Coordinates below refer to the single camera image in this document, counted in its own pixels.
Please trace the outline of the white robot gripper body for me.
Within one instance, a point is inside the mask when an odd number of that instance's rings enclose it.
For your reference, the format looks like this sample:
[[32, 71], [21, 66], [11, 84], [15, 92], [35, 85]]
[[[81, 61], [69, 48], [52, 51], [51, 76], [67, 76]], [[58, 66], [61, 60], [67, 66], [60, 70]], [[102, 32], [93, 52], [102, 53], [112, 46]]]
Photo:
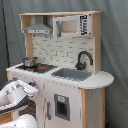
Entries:
[[10, 80], [0, 90], [0, 115], [23, 110], [29, 98], [38, 94], [38, 89], [21, 80]]

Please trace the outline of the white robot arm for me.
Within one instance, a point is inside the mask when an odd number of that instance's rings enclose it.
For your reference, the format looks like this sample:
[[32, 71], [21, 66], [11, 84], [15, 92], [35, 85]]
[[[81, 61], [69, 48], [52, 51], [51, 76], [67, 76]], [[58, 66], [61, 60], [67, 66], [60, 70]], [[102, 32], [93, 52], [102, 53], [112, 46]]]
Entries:
[[37, 94], [38, 90], [35, 87], [21, 80], [6, 82], [0, 90], [0, 115], [13, 113], [13, 120], [0, 124], [0, 128], [39, 128], [34, 116], [19, 114], [28, 107], [30, 98]]

